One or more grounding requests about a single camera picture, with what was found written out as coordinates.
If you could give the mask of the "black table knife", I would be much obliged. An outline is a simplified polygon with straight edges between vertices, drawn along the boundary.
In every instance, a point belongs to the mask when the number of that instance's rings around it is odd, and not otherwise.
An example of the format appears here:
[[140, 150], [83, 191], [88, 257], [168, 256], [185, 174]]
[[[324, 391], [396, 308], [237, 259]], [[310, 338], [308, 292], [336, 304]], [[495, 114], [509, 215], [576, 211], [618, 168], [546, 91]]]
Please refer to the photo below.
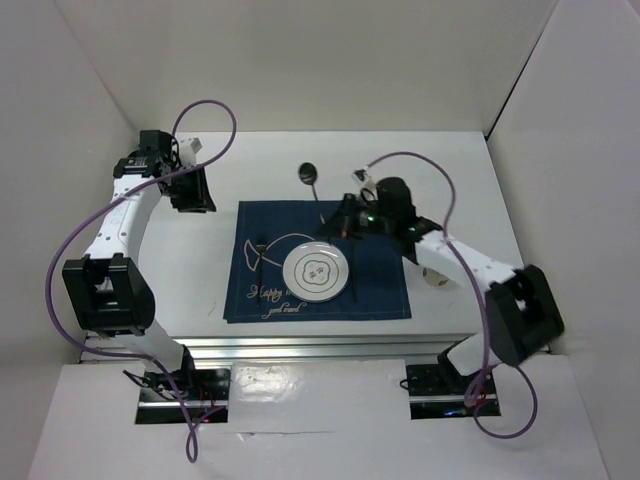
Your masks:
[[351, 238], [349, 240], [349, 268], [350, 268], [350, 283], [352, 289], [352, 298], [355, 303], [358, 302], [358, 275], [357, 275], [357, 263], [356, 263], [356, 247], [358, 239]]

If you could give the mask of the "black spoon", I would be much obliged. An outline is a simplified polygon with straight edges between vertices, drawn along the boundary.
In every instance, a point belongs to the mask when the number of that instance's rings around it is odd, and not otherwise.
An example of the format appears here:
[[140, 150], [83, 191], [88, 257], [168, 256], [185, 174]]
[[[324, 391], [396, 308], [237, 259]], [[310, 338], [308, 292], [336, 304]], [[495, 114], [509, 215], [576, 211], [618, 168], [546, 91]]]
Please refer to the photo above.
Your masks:
[[316, 182], [318, 180], [318, 172], [316, 166], [310, 162], [302, 163], [298, 168], [298, 178], [304, 185], [307, 185], [311, 188], [314, 202], [318, 207], [320, 221], [322, 224], [325, 224], [325, 217], [321, 210], [320, 200], [316, 189]]

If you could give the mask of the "white round plate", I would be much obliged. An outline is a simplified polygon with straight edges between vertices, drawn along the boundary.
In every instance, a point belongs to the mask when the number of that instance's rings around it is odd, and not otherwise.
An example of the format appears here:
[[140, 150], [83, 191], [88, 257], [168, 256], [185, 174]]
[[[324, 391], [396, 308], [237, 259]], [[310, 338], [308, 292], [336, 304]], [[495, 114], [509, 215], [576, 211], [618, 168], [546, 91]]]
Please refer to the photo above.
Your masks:
[[311, 241], [294, 248], [282, 265], [287, 290], [296, 298], [327, 302], [342, 293], [350, 275], [343, 252], [325, 242]]

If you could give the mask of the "navy fish placemat cloth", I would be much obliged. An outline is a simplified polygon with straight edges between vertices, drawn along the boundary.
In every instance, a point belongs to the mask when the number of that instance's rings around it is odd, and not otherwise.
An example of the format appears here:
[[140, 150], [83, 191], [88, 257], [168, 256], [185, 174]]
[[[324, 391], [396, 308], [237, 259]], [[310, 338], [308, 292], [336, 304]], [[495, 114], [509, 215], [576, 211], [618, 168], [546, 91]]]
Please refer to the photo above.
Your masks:
[[[320, 201], [324, 217], [337, 200]], [[411, 317], [403, 260], [385, 237], [368, 237], [357, 243], [358, 302], [350, 281], [336, 298], [321, 303], [300, 300], [286, 288], [282, 265], [297, 246], [318, 241], [321, 224], [315, 202], [302, 200], [241, 201], [238, 204], [223, 318], [230, 324], [259, 322], [382, 321]], [[261, 305], [256, 305], [260, 234], [267, 240], [263, 256]], [[349, 243], [331, 242], [349, 258]]]

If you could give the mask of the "black fork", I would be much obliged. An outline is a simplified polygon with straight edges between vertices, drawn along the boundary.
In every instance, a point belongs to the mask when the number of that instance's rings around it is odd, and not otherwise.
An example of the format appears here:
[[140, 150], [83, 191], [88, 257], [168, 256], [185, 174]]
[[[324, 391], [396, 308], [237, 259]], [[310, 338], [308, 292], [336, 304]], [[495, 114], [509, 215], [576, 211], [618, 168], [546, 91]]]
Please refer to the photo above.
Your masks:
[[258, 261], [256, 264], [257, 273], [257, 290], [256, 290], [256, 305], [261, 305], [261, 290], [263, 285], [263, 256], [267, 249], [267, 240], [264, 234], [260, 234], [256, 241], [256, 252], [258, 254]]

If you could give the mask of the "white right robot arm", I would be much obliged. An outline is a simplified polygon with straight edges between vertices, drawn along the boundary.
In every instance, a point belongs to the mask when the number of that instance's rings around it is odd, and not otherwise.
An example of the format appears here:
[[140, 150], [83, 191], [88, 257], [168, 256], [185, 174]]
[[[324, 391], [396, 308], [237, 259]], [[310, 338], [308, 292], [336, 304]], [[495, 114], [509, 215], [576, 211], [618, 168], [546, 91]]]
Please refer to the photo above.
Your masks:
[[544, 272], [499, 262], [417, 214], [406, 183], [378, 181], [347, 194], [319, 228], [323, 237], [360, 240], [383, 235], [413, 264], [470, 288], [480, 306], [481, 330], [441, 352], [436, 379], [448, 392], [497, 365], [517, 367], [564, 334], [565, 325]]

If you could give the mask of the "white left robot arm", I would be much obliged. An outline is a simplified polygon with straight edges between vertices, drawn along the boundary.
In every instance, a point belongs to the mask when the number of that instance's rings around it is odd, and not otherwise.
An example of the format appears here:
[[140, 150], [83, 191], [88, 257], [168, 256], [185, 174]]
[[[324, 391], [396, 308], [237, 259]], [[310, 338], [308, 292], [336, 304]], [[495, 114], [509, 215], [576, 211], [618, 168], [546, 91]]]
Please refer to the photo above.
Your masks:
[[144, 130], [139, 147], [113, 171], [115, 207], [80, 259], [65, 262], [62, 277], [80, 327], [141, 356], [145, 387], [186, 399], [198, 387], [188, 348], [156, 319], [156, 300], [137, 262], [151, 214], [161, 198], [181, 213], [213, 212], [205, 174], [194, 167], [202, 144]]

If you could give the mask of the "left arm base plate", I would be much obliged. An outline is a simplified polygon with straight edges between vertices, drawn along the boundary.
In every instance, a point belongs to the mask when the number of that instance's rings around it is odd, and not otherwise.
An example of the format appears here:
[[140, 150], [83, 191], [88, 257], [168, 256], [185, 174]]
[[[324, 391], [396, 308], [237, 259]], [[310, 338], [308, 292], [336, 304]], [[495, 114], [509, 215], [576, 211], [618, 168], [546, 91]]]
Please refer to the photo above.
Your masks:
[[[139, 388], [135, 423], [140, 425], [183, 424], [185, 418], [176, 393], [161, 374], [145, 372], [123, 374]], [[176, 381], [180, 396], [192, 421], [205, 416], [205, 423], [228, 421], [231, 370], [228, 368], [192, 371], [192, 384]]]

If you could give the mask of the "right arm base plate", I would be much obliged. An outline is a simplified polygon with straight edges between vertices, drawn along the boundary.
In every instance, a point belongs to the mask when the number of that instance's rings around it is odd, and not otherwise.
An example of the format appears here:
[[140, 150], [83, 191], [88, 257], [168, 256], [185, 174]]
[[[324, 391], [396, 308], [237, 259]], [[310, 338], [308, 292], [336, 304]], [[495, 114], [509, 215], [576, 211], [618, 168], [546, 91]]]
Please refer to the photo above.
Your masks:
[[471, 418], [474, 408], [464, 402], [469, 380], [450, 380], [436, 364], [406, 366], [399, 386], [409, 395], [412, 420]]

